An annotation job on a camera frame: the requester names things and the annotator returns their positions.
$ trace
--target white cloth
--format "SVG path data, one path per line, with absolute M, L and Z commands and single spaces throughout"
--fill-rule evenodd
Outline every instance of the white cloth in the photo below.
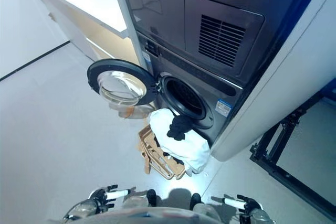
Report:
M 200 173 L 210 156 L 210 149 L 207 140 L 202 138 L 194 130 L 185 133 L 185 139 L 176 141 L 167 136 L 169 126 L 174 119 L 173 113 L 169 109 L 160 109 L 151 113 L 150 126 L 154 132 L 161 149 L 171 156 L 182 160 L 185 170 L 189 176 Z

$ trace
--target dryer door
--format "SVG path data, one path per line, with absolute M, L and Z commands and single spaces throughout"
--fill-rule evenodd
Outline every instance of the dryer door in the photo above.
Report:
M 96 61 L 88 68 L 87 76 L 92 89 L 113 105 L 144 105 L 158 94 L 155 78 L 128 61 Z

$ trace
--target dryer vent grille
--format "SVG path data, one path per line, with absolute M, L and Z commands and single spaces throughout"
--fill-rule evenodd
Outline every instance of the dryer vent grille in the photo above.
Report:
M 245 29 L 202 15 L 198 52 L 234 67 Z

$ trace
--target metal stand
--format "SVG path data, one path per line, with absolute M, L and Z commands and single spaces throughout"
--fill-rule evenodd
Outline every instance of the metal stand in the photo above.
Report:
M 286 147 L 294 128 L 299 124 L 300 117 L 303 116 L 307 110 L 316 104 L 322 97 L 323 95 L 320 92 L 316 93 L 303 105 L 298 107 L 281 122 L 277 123 L 269 131 L 267 131 L 259 143 L 256 143 L 251 147 L 250 151 L 252 152 L 252 156 L 250 159 L 266 170 L 270 176 L 282 183 L 311 206 L 315 207 L 315 209 L 330 218 L 332 221 L 336 221 L 335 205 L 324 199 L 284 169 L 277 166 L 277 162 L 282 154 L 282 151 Z M 267 154 L 267 147 L 280 124 L 282 125 L 282 131 L 270 153 Z

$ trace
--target stacked washer dryer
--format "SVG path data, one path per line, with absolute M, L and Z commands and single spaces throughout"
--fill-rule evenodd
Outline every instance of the stacked washer dryer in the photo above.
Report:
M 155 101 L 212 145 L 310 0 L 127 0 L 148 71 L 121 60 L 88 69 L 116 105 Z

